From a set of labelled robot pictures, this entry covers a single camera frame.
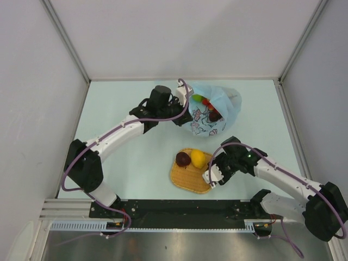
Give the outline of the yellow fake lemon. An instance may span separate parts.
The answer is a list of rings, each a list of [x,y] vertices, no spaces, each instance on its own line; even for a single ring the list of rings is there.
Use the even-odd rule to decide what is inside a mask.
[[[200,150],[192,150],[190,153],[191,163],[194,167],[201,169],[205,166],[206,156]]]

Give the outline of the woven bamboo tray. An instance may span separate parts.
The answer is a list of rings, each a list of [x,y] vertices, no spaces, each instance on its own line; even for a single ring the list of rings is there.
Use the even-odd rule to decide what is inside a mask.
[[[212,158],[212,154],[203,152],[206,161],[205,166],[201,169],[196,168],[193,164],[188,166],[179,166],[174,159],[170,171],[171,182],[181,188],[197,194],[208,193],[212,188],[203,179],[203,174],[208,168],[208,163]]]

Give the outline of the dark red fake fruit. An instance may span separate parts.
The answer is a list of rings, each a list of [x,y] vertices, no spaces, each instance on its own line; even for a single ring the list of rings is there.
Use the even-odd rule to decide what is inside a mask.
[[[176,164],[179,167],[186,167],[191,164],[191,158],[187,153],[179,152],[176,154]]]

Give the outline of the blue plastic bag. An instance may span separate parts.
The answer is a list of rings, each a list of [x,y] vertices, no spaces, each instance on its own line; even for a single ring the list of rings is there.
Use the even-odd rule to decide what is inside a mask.
[[[188,107],[192,121],[183,125],[186,131],[207,138],[221,134],[235,123],[242,104],[236,89],[202,82],[190,86],[194,91]]]

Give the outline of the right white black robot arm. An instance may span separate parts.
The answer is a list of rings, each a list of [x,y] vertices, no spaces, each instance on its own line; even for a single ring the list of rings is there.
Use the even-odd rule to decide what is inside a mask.
[[[202,178],[214,188],[224,185],[236,172],[265,180],[287,194],[283,197],[272,191],[259,191],[251,204],[255,217],[274,214],[297,221],[325,242],[346,239],[347,205],[337,185],[297,176],[267,153],[232,136],[213,153]]]

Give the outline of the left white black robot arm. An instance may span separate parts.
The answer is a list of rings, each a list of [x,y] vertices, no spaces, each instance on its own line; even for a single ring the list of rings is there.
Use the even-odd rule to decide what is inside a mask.
[[[115,217],[120,211],[120,198],[104,181],[102,163],[120,146],[143,135],[160,122],[172,121],[177,126],[193,120],[189,113],[192,87],[178,80],[178,88],[172,92],[166,86],[155,86],[148,98],[143,99],[115,127],[89,141],[76,139],[71,142],[67,154],[61,188],[68,192],[65,179],[73,180],[77,187],[101,204],[101,211]]]

